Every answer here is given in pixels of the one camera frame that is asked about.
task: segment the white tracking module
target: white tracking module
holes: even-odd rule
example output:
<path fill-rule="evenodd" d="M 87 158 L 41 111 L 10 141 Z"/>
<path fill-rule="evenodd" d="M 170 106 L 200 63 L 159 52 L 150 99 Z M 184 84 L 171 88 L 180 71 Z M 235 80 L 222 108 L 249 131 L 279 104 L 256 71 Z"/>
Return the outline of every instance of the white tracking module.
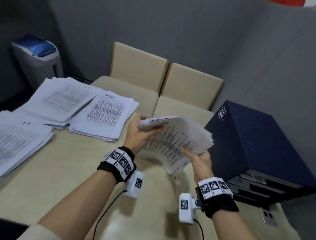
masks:
<path fill-rule="evenodd" d="M 135 171 L 126 183 L 125 190 L 127 190 L 127 192 L 125 192 L 124 195 L 131 198 L 138 198 L 143 181 L 144 174 L 140 171 Z"/>
<path fill-rule="evenodd" d="M 198 201 L 192 198 L 189 193 L 181 193 L 179 197 L 179 221 L 193 224 L 195 209 L 201 209 Z"/>

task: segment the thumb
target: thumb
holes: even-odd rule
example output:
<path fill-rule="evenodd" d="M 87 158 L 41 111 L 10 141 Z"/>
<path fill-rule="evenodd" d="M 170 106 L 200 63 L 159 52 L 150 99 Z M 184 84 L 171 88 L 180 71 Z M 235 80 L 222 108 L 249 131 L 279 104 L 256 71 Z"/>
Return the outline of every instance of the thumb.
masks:
<path fill-rule="evenodd" d="M 155 126 L 147 132 L 148 137 L 154 137 L 158 133 L 162 132 L 165 129 L 165 126 Z"/>
<path fill-rule="evenodd" d="M 196 162 L 198 156 L 189 149 L 181 148 L 182 154 L 188 158 L 190 158 L 191 162 Z"/>

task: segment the sleeve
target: sleeve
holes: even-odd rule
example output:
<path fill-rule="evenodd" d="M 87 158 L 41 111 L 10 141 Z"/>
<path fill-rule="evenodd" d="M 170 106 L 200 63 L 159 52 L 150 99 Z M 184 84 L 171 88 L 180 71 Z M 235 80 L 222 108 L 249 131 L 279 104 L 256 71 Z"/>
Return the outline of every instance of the sleeve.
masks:
<path fill-rule="evenodd" d="M 18 240 L 62 240 L 51 230 L 36 224 L 30 226 Z"/>

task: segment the chair backrest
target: chair backrest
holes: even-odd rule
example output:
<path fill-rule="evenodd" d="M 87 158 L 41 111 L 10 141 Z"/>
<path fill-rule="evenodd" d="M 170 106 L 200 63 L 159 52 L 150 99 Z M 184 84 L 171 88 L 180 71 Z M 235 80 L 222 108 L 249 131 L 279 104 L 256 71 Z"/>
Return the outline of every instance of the chair backrest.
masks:
<path fill-rule="evenodd" d="M 167 59 L 115 42 L 110 76 L 159 92 L 168 66 Z"/>
<path fill-rule="evenodd" d="M 161 95 L 208 110 L 223 84 L 220 78 L 172 63 Z"/>

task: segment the right hand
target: right hand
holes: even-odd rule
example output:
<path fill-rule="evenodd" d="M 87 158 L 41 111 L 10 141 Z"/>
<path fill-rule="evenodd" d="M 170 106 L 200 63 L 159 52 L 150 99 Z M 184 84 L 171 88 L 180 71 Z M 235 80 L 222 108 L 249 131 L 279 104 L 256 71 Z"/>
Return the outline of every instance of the right hand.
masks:
<path fill-rule="evenodd" d="M 214 177 L 211 156 L 208 151 L 205 151 L 199 156 L 191 150 L 184 148 L 181 149 L 181 152 L 184 156 L 190 158 L 191 160 L 194 171 L 194 181 L 197 186 L 200 181 Z"/>

